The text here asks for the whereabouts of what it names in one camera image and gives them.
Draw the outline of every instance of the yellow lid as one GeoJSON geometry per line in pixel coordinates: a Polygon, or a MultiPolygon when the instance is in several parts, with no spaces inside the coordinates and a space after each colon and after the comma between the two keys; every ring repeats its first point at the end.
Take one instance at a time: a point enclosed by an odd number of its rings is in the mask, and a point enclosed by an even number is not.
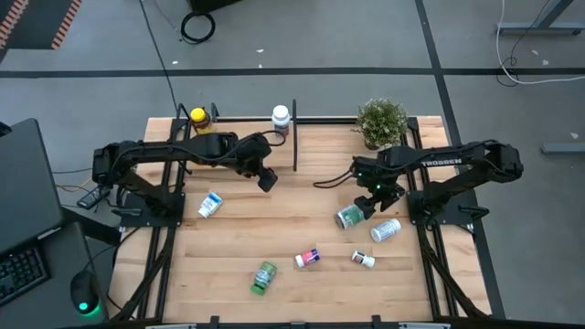
{"type": "Polygon", "coordinates": [[[193,111],[191,111],[191,120],[193,120],[194,122],[202,122],[203,120],[205,120],[205,110],[201,109],[201,108],[195,108],[193,109],[193,111]]]}

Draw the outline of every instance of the black box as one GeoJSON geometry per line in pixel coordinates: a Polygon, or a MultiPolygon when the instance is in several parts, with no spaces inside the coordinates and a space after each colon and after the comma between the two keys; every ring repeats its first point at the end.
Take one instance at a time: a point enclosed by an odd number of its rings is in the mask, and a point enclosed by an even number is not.
{"type": "Polygon", "coordinates": [[[198,13],[209,13],[216,9],[237,3],[239,0],[187,0],[191,9],[198,13]]]}

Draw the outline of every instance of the keyboard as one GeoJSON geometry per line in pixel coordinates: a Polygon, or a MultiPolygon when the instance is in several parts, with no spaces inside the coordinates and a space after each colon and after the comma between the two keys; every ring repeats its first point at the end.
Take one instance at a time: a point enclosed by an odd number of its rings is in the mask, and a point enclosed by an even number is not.
{"type": "Polygon", "coordinates": [[[12,302],[49,277],[36,243],[0,255],[0,306],[12,302]]]}

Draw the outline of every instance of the wooden plank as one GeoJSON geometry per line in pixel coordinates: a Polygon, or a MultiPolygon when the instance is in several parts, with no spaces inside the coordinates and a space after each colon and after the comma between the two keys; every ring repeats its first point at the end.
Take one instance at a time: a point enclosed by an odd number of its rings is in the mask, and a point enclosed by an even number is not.
{"type": "MultiPolygon", "coordinates": [[[[447,144],[441,117],[419,117],[419,123],[425,147],[447,144]]],[[[246,124],[248,130],[243,133],[267,128],[246,124]]],[[[169,119],[151,119],[145,140],[165,140],[169,128],[169,119]]],[[[299,126],[298,172],[277,169],[279,181],[270,193],[259,190],[257,179],[230,171],[196,170],[186,178],[185,220],[176,234],[165,321],[206,323],[211,315],[236,323],[355,322],[370,321],[372,314],[380,314],[383,321],[431,319],[419,242],[405,198],[369,221],[342,230],[335,224],[334,213],[367,191],[354,180],[334,189],[312,186],[345,172],[353,155],[375,156],[350,128],[299,126]],[[197,210],[209,191],[221,195],[225,203],[212,218],[204,219],[197,210]],[[369,230],[390,218],[397,218],[402,230],[375,243],[369,230]],[[293,257],[312,248],[318,248],[323,258],[297,268],[293,257]],[[352,262],[355,249],[376,257],[376,266],[369,270],[352,262]],[[265,260],[274,263],[278,272],[266,294],[259,296],[250,292],[250,286],[265,260]]],[[[275,152],[267,162],[278,163],[272,158],[284,156],[275,152]]],[[[140,165],[139,173],[160,182],[162,168],[161,164],[140,165]]],[[[452,167],[430,170],[432,180],[454,174],[452,167]]],[[[416,176],[421,187],[420,175],[416,176]]],[[[406,177],[399,183],[408,186],[406,177]]],[[[472,237],[455,227],[443,226],[442,233],[454,279],[480,309],[489,312],[472,237]]],[[[143,228],[121,246],[112,278],[115,301],[126,301],[142,279],[149,238],[150,229],[143,228]]],[[[444,292],[437,282],[446,314],[444,292]]],[[[154,287],[151,301],[156,297],[154,287]]],[[[153,315],[153,305],[149,315],[153,315]]]]}

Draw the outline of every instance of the black robotic arm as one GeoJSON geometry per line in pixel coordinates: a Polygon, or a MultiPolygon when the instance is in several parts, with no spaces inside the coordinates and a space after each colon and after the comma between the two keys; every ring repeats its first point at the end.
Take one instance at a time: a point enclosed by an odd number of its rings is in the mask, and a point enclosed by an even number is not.
{"type": "Polygon", "coordinates": [[[166,186],[153,186],[137,175],[135,165],[167,161],[221,165],[248,178],[257,175],[258,186],[268,192],[278,177],[263,165],[263,159],[271,153],[265,133],[253,133],[241,140],[235,133],[208,133],[185,141],[111,143],[94,151],[92,179],[100,186],[118,185],[142,197],[158,216],[172,215],[179,205],[166,186]]]}
{"type": "Polygon", "coordinates": [[[517,149],[493,140],[419,150],[395,146],[378,152],[376,159],[363,156],[353,159],[351,175],[357,179],[358,186],[372,193],[372,197],[360,196],[355,200],[366,218],[374,214],[376,203],[381,202],[380,211],[384,211],[404,195],[404,189],[396,183],[400,175],[423,167],[470,167],[444,182],[430,182],[424,187],[420,209],[430,212],[440,211],[452,196],[483,183],[517,180],[524,170],[517,149]]]}

